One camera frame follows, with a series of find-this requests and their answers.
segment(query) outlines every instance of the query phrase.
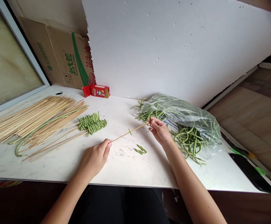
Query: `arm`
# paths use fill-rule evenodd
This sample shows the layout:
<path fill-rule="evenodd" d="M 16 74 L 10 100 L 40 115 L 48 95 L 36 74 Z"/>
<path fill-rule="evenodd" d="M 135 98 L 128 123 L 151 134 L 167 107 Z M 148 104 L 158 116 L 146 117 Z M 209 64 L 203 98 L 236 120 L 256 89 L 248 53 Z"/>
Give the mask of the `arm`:
<path fill-rule="evenodd" d="M 166 125 L 156 118 L 148 122 L 149 130 L 167 155 L 193 223 L 226 223 L 213 198 L 178 149 Z"/>
<path fill-rule="evenodd" d="M 84 189 L 103 168 L 111 145 L 111 141 L 105 139 L 102 143 L 86 149 L 77 171 L 42 220 L 42 224 L 67 224 L 69 222 L 74 207 Z"/>

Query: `brown cardboard box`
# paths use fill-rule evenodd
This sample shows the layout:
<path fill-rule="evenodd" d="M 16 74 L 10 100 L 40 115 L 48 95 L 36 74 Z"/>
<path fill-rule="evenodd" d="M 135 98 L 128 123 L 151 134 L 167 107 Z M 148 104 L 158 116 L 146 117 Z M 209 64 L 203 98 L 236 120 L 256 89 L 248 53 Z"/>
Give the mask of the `brown cardboard box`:
<path fill-rule="evenodd" d="M 53 84 L 77 89 L 96 84 L 87 37 L 26 18 L 20 20 Z"/>

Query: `forearm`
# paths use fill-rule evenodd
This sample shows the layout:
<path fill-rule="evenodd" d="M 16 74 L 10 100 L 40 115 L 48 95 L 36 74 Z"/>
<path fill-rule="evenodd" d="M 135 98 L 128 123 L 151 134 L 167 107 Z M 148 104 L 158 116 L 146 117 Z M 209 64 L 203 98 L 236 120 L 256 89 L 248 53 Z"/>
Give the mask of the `forearm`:
<path fill-rule="evenodd" d="M 78 174 L 74 175 L 41 223 L 67 224 L 89 182 L 90 180 L 82 179 Z"/>
<path fill-rule="evenodd" d="M 226 223 L 209 192 L 194 174 L 174 141 L 163 145 L 193 223 Z"/>

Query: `wooden floor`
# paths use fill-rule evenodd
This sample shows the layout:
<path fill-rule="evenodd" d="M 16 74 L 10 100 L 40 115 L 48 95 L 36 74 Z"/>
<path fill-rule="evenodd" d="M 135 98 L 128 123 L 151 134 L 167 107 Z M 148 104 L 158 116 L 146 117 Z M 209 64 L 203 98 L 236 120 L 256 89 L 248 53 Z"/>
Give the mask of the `wooden floor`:
<path fill-rule="evenodd" d="M 40 223 L 57 200 L 65 184 L 23 182 L 0 189 L 0 223 Z M 179 191 L 164 189 L 168 217 L 191 223 Z M 271 194 L 210 191 L 229 224 L 271 224 Z"/>

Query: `left hand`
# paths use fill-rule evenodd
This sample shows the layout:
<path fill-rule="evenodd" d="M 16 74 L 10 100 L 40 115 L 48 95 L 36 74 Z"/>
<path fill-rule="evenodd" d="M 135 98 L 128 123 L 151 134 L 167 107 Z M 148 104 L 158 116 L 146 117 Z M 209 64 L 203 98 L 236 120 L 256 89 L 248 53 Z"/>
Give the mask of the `left hand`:
<path fill-rule="evenodd" d="M 106 138 L 102 143 L 87 148 L 79 163 L 76 175 L 91 181 L 106 163 L 111 146 L 111 141 Z"/>

